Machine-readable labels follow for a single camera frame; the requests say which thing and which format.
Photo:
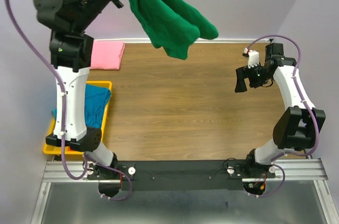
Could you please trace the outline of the green polo t-shirt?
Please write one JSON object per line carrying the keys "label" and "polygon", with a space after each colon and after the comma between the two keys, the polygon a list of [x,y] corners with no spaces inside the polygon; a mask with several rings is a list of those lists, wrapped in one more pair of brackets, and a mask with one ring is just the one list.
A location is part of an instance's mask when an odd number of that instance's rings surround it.
{"label": "green polo t-shirt", "polygon": [[186,60],[189,47],[198,39],[213,40],[217,28],[183,0],[129,0],[130,9],[154,48],[169,57]]}

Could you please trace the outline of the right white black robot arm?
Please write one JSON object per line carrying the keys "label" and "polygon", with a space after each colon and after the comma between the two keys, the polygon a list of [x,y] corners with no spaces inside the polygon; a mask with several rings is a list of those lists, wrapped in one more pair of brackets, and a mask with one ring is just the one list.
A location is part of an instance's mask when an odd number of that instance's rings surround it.
{"label": "right white black robot arm", "polygon": [[245,48],[247,65],[236,69],[236,93],[247,87],[258,88],[271,82],[279,87],[285,111],[276,123],[272,139],[246,156],[241,170],[249,177],[268,172],[273,162],[284,155],[307,156],[319,142],[319,133],[326,114],[317,109],[301,83],[297,61],[286,57],[283,44],[270,43],[265,47],[265,63],[260,63],[259,52]]}

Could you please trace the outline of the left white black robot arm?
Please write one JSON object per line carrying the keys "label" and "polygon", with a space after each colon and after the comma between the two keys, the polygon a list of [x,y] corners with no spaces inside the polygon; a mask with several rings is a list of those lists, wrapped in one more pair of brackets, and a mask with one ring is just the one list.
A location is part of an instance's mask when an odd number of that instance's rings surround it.
{"label": "left white black robot arm", "polygon": [[117,156],[102,142],[100,128],[85,123],[85,89],[90,72],[94,40],[85,33],[103,9],[121,0],[33,0],[37,20],[51,30],[49,65],[56,74],[57,118],[46,143],[85,153],[100,163],[99,172],[114,178]]}

